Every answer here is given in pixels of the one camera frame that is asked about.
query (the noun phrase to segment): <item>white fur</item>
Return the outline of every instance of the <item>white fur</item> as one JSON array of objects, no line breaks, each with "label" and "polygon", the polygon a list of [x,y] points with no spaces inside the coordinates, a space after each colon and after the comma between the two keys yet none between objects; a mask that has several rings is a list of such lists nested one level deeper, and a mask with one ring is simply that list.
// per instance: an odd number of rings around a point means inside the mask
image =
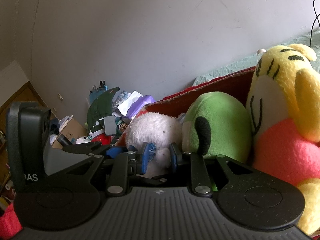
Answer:
[{"label": "white fur", "polygon": [[176,118],[159,113],[146,113],[132,120],[126,129],[126,145],[140,149],[143,142],[156,145],[156,155],[148,164],[147,177],[162,175],[170,166],[169,145],[182,143],[182,124]]}]

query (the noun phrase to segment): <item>wooden furniture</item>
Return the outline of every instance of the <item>wooden furniture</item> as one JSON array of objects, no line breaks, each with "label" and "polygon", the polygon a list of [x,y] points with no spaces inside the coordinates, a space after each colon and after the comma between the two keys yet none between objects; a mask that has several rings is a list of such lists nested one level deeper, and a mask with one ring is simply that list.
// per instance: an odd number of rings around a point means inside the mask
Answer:
[{"label": "wooden furniture", "polygon": [[[14,101],[34,101],[39,102],[42,106],[46,106],[44,101],[35,91],[30,81],[25,83],[17,92],[15,92],[1,107],[0,107],[0,129],[6,134],[6,113]],[[0,187],[8,177],[9,170],[6,167],[8,163],[8,154],[6,143],[0,147]]]}]

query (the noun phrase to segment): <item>gray ribbed surface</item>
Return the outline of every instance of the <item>gray ribbed surface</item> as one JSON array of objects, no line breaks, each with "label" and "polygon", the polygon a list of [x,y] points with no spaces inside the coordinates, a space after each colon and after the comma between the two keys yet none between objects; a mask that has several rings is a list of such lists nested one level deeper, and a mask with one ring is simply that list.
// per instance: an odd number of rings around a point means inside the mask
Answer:
[{"label": "gray ribbed surface", "polygon": [[282,232],[254,232],[233,224],[208,198],[187,188],[133,188],[129,195],[110,198],[87,223],[60,232],[26,228],[14,240],[301,240],[310,239],[296,227]]}]

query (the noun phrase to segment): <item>stuffed animal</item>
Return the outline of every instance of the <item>stuffed animal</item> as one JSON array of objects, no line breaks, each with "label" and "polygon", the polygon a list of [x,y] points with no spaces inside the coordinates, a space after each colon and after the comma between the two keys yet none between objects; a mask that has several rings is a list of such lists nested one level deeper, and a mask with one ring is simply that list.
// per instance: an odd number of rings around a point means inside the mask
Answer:
[{"label": "stuffed animal", "polygon": [[211,128],[211,143],[204,158],[224,154],[245,163],[251,149],[249,115],[233,96],[223,92],[202,94],[189,107],[182,126],[182,150],[196,152],[199,139],[196,119],[202,116]]},{"label": "stuffed animal", "polygon": [[140,149],[143,142],[153,143],[156,146],[154,158],[148,163],[147,178],[168,173],[171,165],[169,151],[170,143],[175,142],[181,147],[182,124],[174,117],[149,112],[132,120],[126,129],[125,142]]},{"label": "stuffed animal", "polygon": [[320,201],[312,194],[320,180],[308,180],[320,178],[320,74],[309,62],[315,59],[302,44],[272,47],[256,66],[246,104],[253,167],[302,191],[306,208],[298,225],[307,235],[320,227]]}]

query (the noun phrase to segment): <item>silver screw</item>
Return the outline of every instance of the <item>silver screw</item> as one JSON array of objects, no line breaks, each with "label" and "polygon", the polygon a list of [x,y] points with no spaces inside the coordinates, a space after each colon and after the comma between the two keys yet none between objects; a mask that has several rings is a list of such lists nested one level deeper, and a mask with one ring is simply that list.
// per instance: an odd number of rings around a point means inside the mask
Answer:
[{"label": "silver screw", "polygon": [[123,191],[123,188],[120,186],[110,186],[108,187],[108,192],[112,194],[119,194]]},{"label": "silver screw", "polygon": [[210,188],[207,186],[198,186],[195,188],[195,191],[200,194],[207,194],[210,192]]}]

